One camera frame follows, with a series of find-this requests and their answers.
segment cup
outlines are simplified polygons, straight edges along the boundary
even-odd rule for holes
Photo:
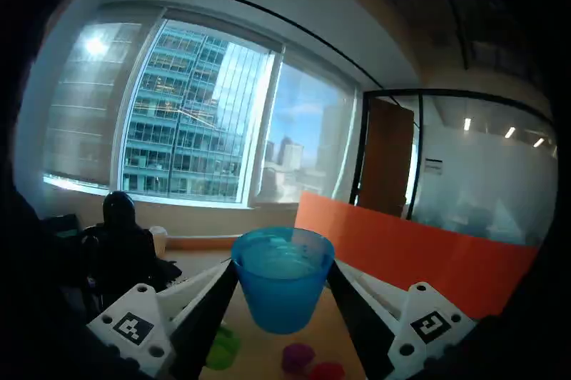
[[[325,237],[288,227],[250,231],[232,246],[252,317],[274,334],[291,334],[309,323],[334,258]]]

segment orange board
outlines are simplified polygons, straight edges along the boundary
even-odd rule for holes
[[[503,310],[537,254],[307,192],[295,226],[327,237],[336,258],[389,284],[428,282],[474,319]]]

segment door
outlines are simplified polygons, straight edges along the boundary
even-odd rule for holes
[[[388,101],[371,99],[358,206],[399,216],[413,146],[414,113]]]

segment table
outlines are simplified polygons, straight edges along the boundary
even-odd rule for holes
[[[310,323],[294,334],[269,334],[258,327],[250,315],[239,283],[224,315],[224,321],[241,340],[240,351],[229,369],[214,371],[204,367],[200,375],[201,380],[302,378],[286,374],[281,369],[281,352],[285,346],[292,343],[304,343],[313,347],[315,359],[312,366],[319,362],[338,362],[345,369],[345,380],[365,378],[343,317],[327,288],[323,288]]]

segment office building facade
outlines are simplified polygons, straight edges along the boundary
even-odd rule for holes
[[[123,188],[232,202],[263,54],[194,28],[169,21],[143,68],[128,122]]]

